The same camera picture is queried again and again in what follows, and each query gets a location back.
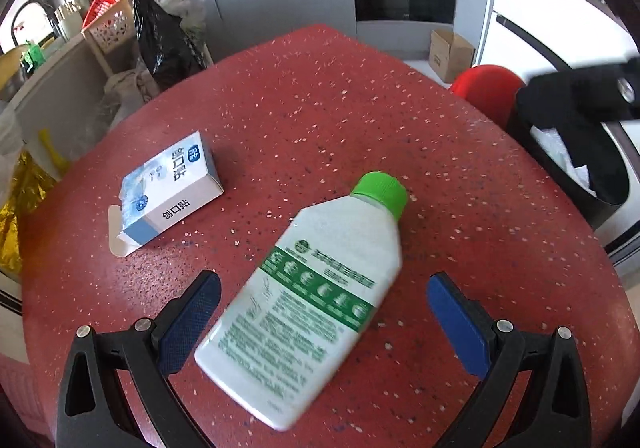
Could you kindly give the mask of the white bottle green cap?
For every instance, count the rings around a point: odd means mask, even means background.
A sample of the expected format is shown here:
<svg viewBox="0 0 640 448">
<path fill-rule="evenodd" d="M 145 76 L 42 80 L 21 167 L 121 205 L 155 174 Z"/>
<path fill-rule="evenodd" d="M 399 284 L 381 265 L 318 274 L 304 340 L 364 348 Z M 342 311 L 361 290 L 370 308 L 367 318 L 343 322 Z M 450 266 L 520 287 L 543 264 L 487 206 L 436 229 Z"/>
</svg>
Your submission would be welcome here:
<svg viewBox="0 0 640 448">
<path fill-rule="evenodd" d="M 196 347 L 200 369 L 262 423 L 292 428 L 395 282 L 408 198 L 370 171 L 344 197 L 303 208 Z"/>
</svg>

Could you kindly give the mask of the blue white bandage box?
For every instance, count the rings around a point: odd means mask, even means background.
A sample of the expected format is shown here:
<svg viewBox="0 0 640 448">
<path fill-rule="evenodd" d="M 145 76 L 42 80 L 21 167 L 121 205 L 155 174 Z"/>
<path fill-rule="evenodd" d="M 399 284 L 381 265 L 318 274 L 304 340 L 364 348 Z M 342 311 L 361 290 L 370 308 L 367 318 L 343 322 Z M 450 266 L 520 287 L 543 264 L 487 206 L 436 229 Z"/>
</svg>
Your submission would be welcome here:
<svg viewBox="0 0 640 448">
<path fill-rule="evenodd" d="M 223 194 L 212 150 L 194 131 L 122 178 L 108 247 L 126 257 Z"/>
</svg>

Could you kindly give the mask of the white tissue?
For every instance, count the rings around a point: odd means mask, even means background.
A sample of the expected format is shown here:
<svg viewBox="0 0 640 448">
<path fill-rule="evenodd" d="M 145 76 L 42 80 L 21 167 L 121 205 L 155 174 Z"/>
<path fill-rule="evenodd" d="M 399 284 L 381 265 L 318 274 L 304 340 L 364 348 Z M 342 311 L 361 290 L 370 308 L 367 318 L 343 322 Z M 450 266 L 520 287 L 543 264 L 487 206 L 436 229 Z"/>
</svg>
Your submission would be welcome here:
<svg viewBox="0 0 640 448">
<path fill-rule="evenodd" d="M 591 189 L 589 169 L 587 165 L 576 166 L 570 158 L 568 148 L 562 140 L 560 134 L 554 129 L 539 129 L 533 126 L 529 129 L 529 134 L 544 150 L 550 159 L 567 174 L 570 179 L 581 186 L 591 195 L 596 193 Z"/>
</svg>

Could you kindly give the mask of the black trash bin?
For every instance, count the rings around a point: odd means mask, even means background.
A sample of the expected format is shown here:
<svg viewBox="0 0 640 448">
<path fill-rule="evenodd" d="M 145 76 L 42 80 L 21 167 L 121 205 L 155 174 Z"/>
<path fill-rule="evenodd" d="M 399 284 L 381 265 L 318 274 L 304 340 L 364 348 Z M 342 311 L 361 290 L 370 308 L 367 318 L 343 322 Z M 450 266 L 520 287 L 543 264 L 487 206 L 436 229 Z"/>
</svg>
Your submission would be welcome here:
<svg viewBox="0 0 640 448">
<path fill-rule="evenodd" d="M 588 166 L 590 186 L 595 195 L 578 186 L 544 153 L 529 134 L 533 126 L 554 128 L 560 134 L 573 163 Z M 591 228 L 600 227 L 628 199 L 630 180 L 622 153 L 601 123 L 589 122 L 582 116 L 564 123 L 531 123 L 523 119 L 515 99 L 506 131 L 547 171 Z"/>
</svg>

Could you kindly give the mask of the black kitchen faucet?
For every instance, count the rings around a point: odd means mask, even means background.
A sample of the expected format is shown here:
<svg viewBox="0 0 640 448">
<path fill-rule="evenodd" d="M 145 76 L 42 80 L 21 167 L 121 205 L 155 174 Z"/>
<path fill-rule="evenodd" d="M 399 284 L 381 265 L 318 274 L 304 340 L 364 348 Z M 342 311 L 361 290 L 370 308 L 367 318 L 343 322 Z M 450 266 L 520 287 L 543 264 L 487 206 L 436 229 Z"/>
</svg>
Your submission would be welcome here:
<svg viewBox="0 0 640 448">
<path fill-rule="evenodd" d="M 42 44 L 60 36 L 54 9 L 43 0 L 27 0 L 17 9 L 10 25 L 15 47 L 33 42 Z"/>
</svg>

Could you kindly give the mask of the white refrigerator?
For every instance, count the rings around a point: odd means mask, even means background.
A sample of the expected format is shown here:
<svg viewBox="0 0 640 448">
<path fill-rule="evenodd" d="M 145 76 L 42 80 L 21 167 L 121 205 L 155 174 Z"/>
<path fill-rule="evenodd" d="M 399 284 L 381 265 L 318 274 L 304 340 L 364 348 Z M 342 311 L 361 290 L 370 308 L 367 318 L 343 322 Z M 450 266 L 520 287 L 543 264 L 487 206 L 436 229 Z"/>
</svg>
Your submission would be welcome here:
<svg viewBox="0 0 640 448">
<path fill-rule="evenodd" d="M 480 63 L 527 80 L 562 65 L 610 63 L 637 52 L 603 0 L 494 0 Z"/>
</svg>

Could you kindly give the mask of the red stool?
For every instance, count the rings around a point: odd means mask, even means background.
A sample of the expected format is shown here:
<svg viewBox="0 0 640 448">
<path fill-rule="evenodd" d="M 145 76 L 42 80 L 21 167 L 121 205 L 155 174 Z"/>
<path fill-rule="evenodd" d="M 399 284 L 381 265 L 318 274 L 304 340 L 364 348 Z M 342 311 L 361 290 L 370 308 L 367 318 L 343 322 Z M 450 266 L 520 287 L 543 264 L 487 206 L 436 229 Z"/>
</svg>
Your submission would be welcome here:
<svg viewBox="0 0 640 448">
<path fill-rule="evenodd" d="M 525 82 L 507 68 L 485 64 L 460 74 L 449 90 L 506 130 L 516 95 L 524 87 Z"/>
</svg>

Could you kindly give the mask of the cardboard box on floor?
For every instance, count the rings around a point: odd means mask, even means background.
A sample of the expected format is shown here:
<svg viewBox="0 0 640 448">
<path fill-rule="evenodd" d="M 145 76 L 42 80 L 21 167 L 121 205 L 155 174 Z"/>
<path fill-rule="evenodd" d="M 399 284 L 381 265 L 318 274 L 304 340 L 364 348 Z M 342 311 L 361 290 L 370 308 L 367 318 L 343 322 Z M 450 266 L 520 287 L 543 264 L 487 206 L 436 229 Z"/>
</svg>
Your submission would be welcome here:
<svg viewBox="0 0 640 448">
<path fill-rule="evenodd" d="M 474 54 L 475 47 L 452 30 L 433 30 L 428 63 L 445 84 L 452 84 L 460 74 L 469 70 Z"/>
</svg>

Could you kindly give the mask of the gold foil bag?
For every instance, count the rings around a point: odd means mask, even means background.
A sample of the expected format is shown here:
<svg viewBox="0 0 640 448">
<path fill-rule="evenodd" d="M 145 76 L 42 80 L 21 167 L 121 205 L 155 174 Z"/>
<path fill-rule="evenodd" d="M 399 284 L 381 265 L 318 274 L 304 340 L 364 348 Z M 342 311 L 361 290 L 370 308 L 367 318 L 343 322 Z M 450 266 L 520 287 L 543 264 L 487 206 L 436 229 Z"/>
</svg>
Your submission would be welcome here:
<svg viewBox="0 0 640 448">
<path fill-rule="evenodd" d="M 21 221 L 32 213 L 55 186 L 56 180 L 24 149 L 13 169 L 9 195 L 1 204 L 1 271 L 20 278 Z"/>
</svg>

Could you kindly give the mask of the black plastic bag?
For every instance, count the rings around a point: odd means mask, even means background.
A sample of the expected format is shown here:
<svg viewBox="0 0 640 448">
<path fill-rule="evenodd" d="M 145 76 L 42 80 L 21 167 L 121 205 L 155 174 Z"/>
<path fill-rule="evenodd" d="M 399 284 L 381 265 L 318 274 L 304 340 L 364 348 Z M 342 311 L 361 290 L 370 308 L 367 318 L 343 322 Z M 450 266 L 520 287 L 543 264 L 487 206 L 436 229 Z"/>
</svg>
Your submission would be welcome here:
<svg viewBox="0 0 640 448">
<path fill-rule="evenodd" d="M 180 16 L 169 14 L 155 0 L 132 0 L 132 8 L 141 59 L 160 90 L 205 70 L 201 52 L 180 26 Z"/>
</svg>

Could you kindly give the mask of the white storage cart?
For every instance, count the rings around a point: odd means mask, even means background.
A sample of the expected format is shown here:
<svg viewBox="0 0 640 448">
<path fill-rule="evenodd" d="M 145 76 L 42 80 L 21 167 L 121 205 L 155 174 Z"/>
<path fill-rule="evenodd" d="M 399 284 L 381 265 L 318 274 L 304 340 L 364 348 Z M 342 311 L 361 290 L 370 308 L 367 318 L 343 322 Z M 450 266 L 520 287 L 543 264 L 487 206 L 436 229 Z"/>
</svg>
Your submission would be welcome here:
<svg viewBox="0 0 640 448">
<path fill-rule="evenodd" d="M 155 0 L 169 14 L 180 16 L 181 28 L 201 52 L 205 66 L 213 64 L 205 42 L 204 0 Z M 125 70 L 124 60 L 137 51 L 134 34 L 134 9 L 132 0 L 120 0 L 81 30 L 93 56 L 108 78 Z"/>
</svg>

